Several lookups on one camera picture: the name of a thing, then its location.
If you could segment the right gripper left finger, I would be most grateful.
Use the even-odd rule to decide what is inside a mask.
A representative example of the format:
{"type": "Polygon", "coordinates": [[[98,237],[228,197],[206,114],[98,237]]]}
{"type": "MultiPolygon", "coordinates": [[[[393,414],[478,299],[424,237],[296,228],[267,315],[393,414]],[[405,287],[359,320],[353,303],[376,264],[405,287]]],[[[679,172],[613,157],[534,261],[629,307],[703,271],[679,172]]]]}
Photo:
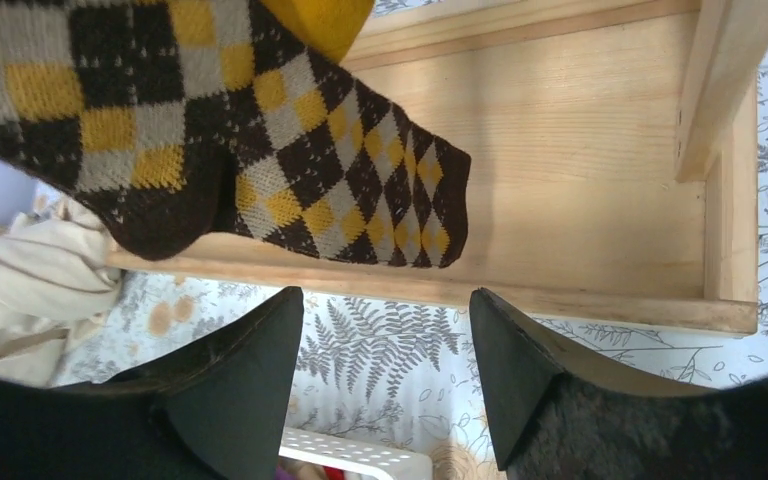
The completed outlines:
{"type": "Polygon", "coordinates": [[[103,383],[0,379],[0,479],[271,479],[303,328],[287,287],[103,383]]]}

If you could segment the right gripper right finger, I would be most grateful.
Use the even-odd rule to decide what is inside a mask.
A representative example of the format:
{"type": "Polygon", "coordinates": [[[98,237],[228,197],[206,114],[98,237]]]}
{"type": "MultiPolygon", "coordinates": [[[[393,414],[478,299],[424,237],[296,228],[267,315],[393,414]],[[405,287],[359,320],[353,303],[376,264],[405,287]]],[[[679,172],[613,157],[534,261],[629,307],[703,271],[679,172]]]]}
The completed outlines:
{"type": "Polygon", "coordinates": [[[475,290],[471,331],[510,479],[768,479],[768,376],[711,389],[651,374],[475,290]]]}

